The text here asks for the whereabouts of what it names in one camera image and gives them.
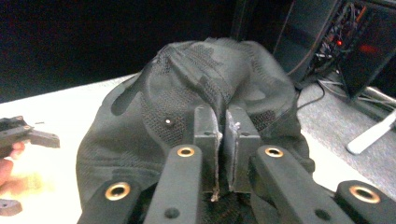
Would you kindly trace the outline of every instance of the human hand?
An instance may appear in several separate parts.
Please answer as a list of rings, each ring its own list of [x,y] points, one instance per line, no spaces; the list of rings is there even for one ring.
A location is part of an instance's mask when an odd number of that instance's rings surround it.
[[[22,142],[15,143],[12,145],[12,152],[9,154],[9,156],[17,160],[22,152],[24,151],[25,145]],[[6,181],[8,181],[9,176],[11,175],[12,168],[14,167],[14,162],[6,159],[1,159],[0,160],[0,186],[2,186]]]

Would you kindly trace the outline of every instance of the white tabletop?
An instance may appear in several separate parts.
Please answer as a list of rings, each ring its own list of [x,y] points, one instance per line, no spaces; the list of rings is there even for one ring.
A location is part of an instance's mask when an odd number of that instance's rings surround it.
[[[61,148],[26,145],[21,158],[15,161],[11,179],[0,187],[0,198],[20,201],[23,211],[13,217],[0,217],[0,223],[78,221],[81,213],[75,169],[78,146],[102,100],[128,77],[0,104],[0,118],[23,116],[36,130],[55,133],[61,139]],[[336,190],[344,180],[369,183],[309,134],[303,135],[317,165],[314,179],[320,185]]]

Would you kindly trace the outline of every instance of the dark background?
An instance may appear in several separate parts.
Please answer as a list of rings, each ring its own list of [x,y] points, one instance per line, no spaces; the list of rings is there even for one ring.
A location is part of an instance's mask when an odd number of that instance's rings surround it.
[[[289,1],[259,1],[247,39],[271,49]],[[235,1],[5,1],[0,103],[138,72],[164,45],[230,36]]]

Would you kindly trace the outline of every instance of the black metal bar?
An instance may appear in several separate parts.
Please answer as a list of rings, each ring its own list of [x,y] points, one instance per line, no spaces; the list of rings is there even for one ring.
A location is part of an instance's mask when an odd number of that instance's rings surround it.
[[[144,223],[201,223],[202,162],[196,146],[178,146],[169,152]]]
[[[280,223],[276,208],[257,196],[254,192],[250,194],[250,205],[258,224]]]
[[[27,140],[27,134],[32,130],[33,127],[21,126],[6,129],[0,132],[0,147],[9,147],[12,146],[13,143],[17,143],[18,141]]]
[[[59,137],[53,133],[43,133],[40,131],[32,130],[28,136],[30,143],[33,145],[40,145],[43,147],[60,147],[61,143]]]
[[[78,224],[127,224],[140,193],[130,179],[109,180],[85,204]]]
[[[356,223],[396,223],[396,202],[366,183],[342,182],[334,200]]]
[[[254,192],[273,202],[280,223],[353,223],[287,150],[260,147],[249,165]]]

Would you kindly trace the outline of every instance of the cable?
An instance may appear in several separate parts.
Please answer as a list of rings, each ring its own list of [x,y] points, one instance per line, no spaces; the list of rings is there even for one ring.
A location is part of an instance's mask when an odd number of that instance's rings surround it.
[[[313,101],[310,101],[310,102],[307,102],[307,103],[305,103],[303,105],[300,105],[299,107],[297,107],[297,111],[299,111],[300,109],[302,109],[302,108],[304,108],[304,107],[306,107],[308,105],[312,105],[313,103],[316,103],[316,102],[318,102],[318,101],[320,101],[321,99],[324,98],[324,96],[326,95],[326,91],[323,89],[323,87],[320,84],[319,84],[319,86],[322,89],[322,95],[319,98],[317,98],[317,99],[315,99]]]
[[[335,95],[347,98],[347,96],[345,94],[342,94],[341,92],[337,92],[337,91],[332,90],[326,84],[322,83],[322,81],[318,80],[318,83],[319,83],[319,86],[322,86],[322,87],[326,88],[328,91],[334,93]]]
[[[324,83],[324,84],[332,84],[332,85],[334,85],[334,86],[344,86],[344,84],[343,83],[341,83],[341,82],[334,82],[334,81],[325,81],[325,80],[319,80],[321,83]]]
[[[283,31],[284,31],[285,28],[286,28],[286,23],[288,23],[289,15],[291,14],[291,11],[292,11],[293,8],[294,8],[295,2],[296,2],[296,1],[293,1],[293,2],[291,3],[291,6],[290,6],[290,8],[289,8],[288,15],[286,16],[285,22],[283,23],[282,29],[280,30],[280,34],[282,34]],[[281,37],[281,36],[282,36],[282,35],[279,35],[279,36],[277,37],[277,41],[276,41],[276,44],[275,44],[274,50],[273,50],[273,55],[275,55],[275,52],[276,52],[277,46],[279,45],[280,37]]]
[[[318,83],[320,86],[323,86],[324,88],[326,88],[328,91],[334,93],[335,95],[341,96],[343,98],[347,98],[347,96],[345,94],[342,94],[341,92],[337,92],[332,90],[330,87],[328,87],[326,84],[331,84],[331,85],[337,85],[337,86],[344,86],[341,82],[332,82],[332,81],[324,81],[324,80],[318,80]],[[390,109],[395,109],[394,106],[390,105],[392,102],[391,101],[380,101],[380,100],[376,100],[373,99],[369,96],[364,95],[365,97],[358,97],[358,100],[360,101],[366,101],[366,102],[370,102],[370,103],[376,103],[376,104],[381,104],[386,106],[387,108]]]
[[[295,2],[295,1],[293,1],[293,5],[290,7],[288,16],[287,16],[287,18],[286,18],[286,20],[285,20],[285,23],[283,24],[282,30],[284,30],[285,27],[286,27],[286,24],[287,24],[288,19],[289,19],[289,15],[290,15],[291,10],[292,10],[292,7],[294,6],[294,2]],[[329,14],[328,17],[326,18],[326,21],[328,21],[328,20],[330,19],[330,16],[331,16],[331,15]],[[326,24],[327,24],[326,22],[323,23],[323,25],[320,27],[320,31],[323,31],[323,30],[324,30],[324,28],[326,27]],[[305,63],[305,61],[309,58],[309,56],[312,55],[312,53],[313,53],[314,50],[316,49],[316,45],[318,44],[319,40],[321,40],[320,37],[321,37],[321,32],[318,32],[318,35],[317,35],[317,37],[315,38],[315,41],[314,41],[314,43],[312,44],[312,46],[311,46],[311,48],[309,49],[309,51],[308,51],[308,52],[305,54],[305,56],[300,60],[300,62],[297,63],[297,65],[295,65],[294,68],[291,69],[291,70],[286,74],[287,76],[289,76],[290,74],[294,73],[297,69],[299,69],[299,68],[301,67],[301,65],[303,65],[303,63]],[[274,47],[273,54],[276,53],[276,49],[277,49],[278,42],[280,42],[280,36],[279,36],[279,38],[278,38],[278,41],[276,41],[276,46]]]

